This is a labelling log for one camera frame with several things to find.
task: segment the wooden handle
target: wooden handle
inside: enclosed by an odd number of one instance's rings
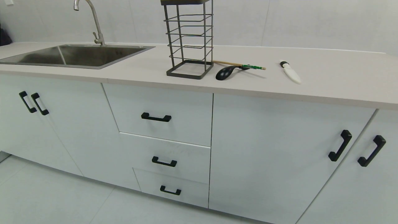
[[[231,63],[231,62],[226,62],[226,61],[213,61],[213,62],[214,63],[219,63],[219,64],[225,64],[225,65],[243,66],[243,64]]]

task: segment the white wall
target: white wall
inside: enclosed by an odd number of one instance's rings
[[[160,0],[92,0],[107,42],[166,43]],[[91,42],[84,0],[0,0],[15,42]],[[382,51],[398,55],[397,0],[214,0],[215,44]]]

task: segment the cabinet handle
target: cabinet handle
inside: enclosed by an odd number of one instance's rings
[[[47,114],[50,113],[47,109],[46,109],[46,110],[42,110],[42,109],[40,108],[39,104],[38,104],[37,101],[36,101],[36,100],[40,97],[39,94],[38,94],[37,92],[33,93],[33,94],[31,95],[31,97],[32,97],[32,99],[33,99],[33,102],[35,102],[36,106],[39,108],[39,111],[40,111],[41,115],[45,116],[45,115],[47,115]]]
[[[28,111],[31,112],[31,113],[36,112],[37,110],[36,110],[35,107],[30,108],[29,105],[26,103],[26,101],[24,99],[25,96],[27,96],[27,93],[25,91],[20,92],[20,97],[21,97],[23,103],[25,104],[26,108],[28,109]]]
[[[343,151],[345,150],[349,141],[352,138],[352,135],[348,130],[343,130],[340,136],[343,138],[344,141],[341,144],[339,150],[337,151],[337,153],[335,152],[329,153],[329,159],[332,160],[333,162],[336,162],[340,158],[341,154],[343,153]]]
[[[176,165],[177,165],[177,161],[175,161],[175,160],[172,160],[171,163],[163,163],[163,162],[159,162],[158,159],[159,159],[159,157],[154,156],[152,158],[152,162],[153,163],[157,163],[157,164],[161,164],[161,165],[165,165],[165,166],[169,166],[169,167],[176,167]]]
[[[166,191],[165,189],[166,189],[166,186],[162,185],[160,187],[160,191],[162,191],[162,192],[169,193],[169,194],[172,194],[172,195],[180,195],[181,194],[181,190],[180,189],[177,189],[176,192]]]
[[[368,159],[366,159],[365,157],[360,157],[358,159],[358,163],[362,166],[362,167],[367,167],[369,165],[369,163],[371,163],[371,161],[375,158],[375,156],[377,155],[378,152],[380,152],[381,148],[383,148],[383,146],[386,144],[386,140],[383,138],[383,136],[376,136],[373,139],[373,142],[376,143],[377,147],[374,149],[374,151],[372,152],[372,154],[369,156]]]
[[[149,116],[149,113],[143,113],[143,114],[141,115],[141,118],[142,118],[142,119],[147,119],[147,120],[163,121],[163,122],[169,122],[169,121],[172,119],[172,117],[171,117],[170,115],[166,115],[166,116],[164,116],[164,118],[154,118],[154,117],[150,117],[150,116]]]

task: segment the black object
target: black object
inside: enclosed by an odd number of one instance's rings
[[[288,64],[289,65],[289,63],[287,63],[286,61],[281,61],[280,65],[282,66],[282,68],[283,68],[284,64]]]
[[[157,156],[154,156],[152,158],[153,163],[157,163],[157,164],[161,164],[161,165],[165,165],[165,166],[169,166],[169,167],[176,167],[176,165],[177,165],[177,161],[175,161],[175,160],[172,160],[171,163],[163,163],[163,162],[159,162],[158,160],[159,160],[159,157],[157,157]]]
[[[37,108],[39,109],[41,115],[45,116],[45,115],[47,115],[47,114],[50,113],[47,109],[42,110],[42,109],[40,108],[39,104],[38,104],[37,101],[36,101],[36,100],[40,97],[39,94],[38,94],[37,92],[33,93],[33,94],[31,95],[31,97],[32,97],[32,99],[33,99],[33,102],[35,102]]]
[[[372,154],[369,156],[368,159],[366,159],[365,157],[360,157],[358,159],[358,163],[362,166],[362,167],[367,167],[369,165],[369,163],[371,163],[371,161],[375,158],[375,156],[377,155],[378,152],[380,152],[380,150],[383,148],[383,146],[386,144],[386,140],[383,138],[383,136],[376,136],[373,139],[373,142],[376,143],[377,147],[374,149],[374,151],[372,152]]]
[[[339,157],[341,156],[341,154],[343,153],[343,151],[345,150],[349,141],[352,138],[352,135],[348,130],[343,130],[340,136],[343,138],[344,141],[341,144],[339,150],[337,151],[337,153],[335,152],[329,153],[329,159],[332,160],[333,162],[336,162],[339,159]]]
[[[24,99],[25,96],[27,96],[27,93],[26,93],[25,91],[20,92],[20,97],[21,97],[23,103],[25,104],[26,108],[29,110],[29,112],[31,112],[31,113],[36,112],[37,110],[36,110],[35,107],[30,108],[30,107],[28,106],[28,104],[26,103],[26,101],[25,101],[25,99]]]
[[[11,44],[12,40],[10,36],[7,34],[7,32],[1,28],[0,24],[0,46],[8,45]]]
[[[169,193],[169,194],[172,194],[172,195],[180,195],[181,194],[181,190],[180,189],[177,189],[176,192],[166,191],[165,189],[166,189],[166,186],[162,185],[160,187],[160,191],[162,191],[162,192]]]
[[[141,118],[142,119],[147,119],[147,120],[163,121],[163,122],[169,122],[172,119],[172,117],[170,115],[166,115],[166,116],[164,116],[164,118],[150,117],[149,113],[142,113]]]
[[[242,69],[242,70],[248,70],[248,68],[243,68],[242,66],[235,66],[235,65],[228,66],[228,67],[225,67],[225,68],[221,69],[217,73],[216,79],[220,80],[220,81],[225,80],[226,78],[228,78],[232,74],[232,72],[236,68],[239,68],[239,69]]]
[[[160,0],[163,6],[168,5],[200,5],[209,0]]]
[[[211,14],[206,14],[206,2],[211,1]],[[173,67],[166,71],[168,76],[188,78],[188,79],[202,79],[213,67],[213,0],[161,0],[160,3],[164,6],[164,14],[166,19],[167,36],[169,39],[168,46],[170,47],[170,58],[172,59]],[[203,14],[180,14],[179,5],[199,5],[203,4]],[[175,5],[177,8],[177,15],[169,17],[167,6]],[[170,29],[170,23],[177,23],[177,28]],[[196,29],[197,33],[185,33],[184,29]],[[185,45],[183,39],[189,37],[203,37],[202,45]],[[184,49],[202,49],[203,58],[186,58],[184,57]],[[181,59],[181,63],[176,64],[175,59]],[[199,64],[203,65],[203,73],[200,75],[190,75],[174,72],[185,64]]]

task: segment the green handle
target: green handle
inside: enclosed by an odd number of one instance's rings
[[[254,66],[254,65],[242,65],[242,67],[247,69],[263,69],[263,67]]]

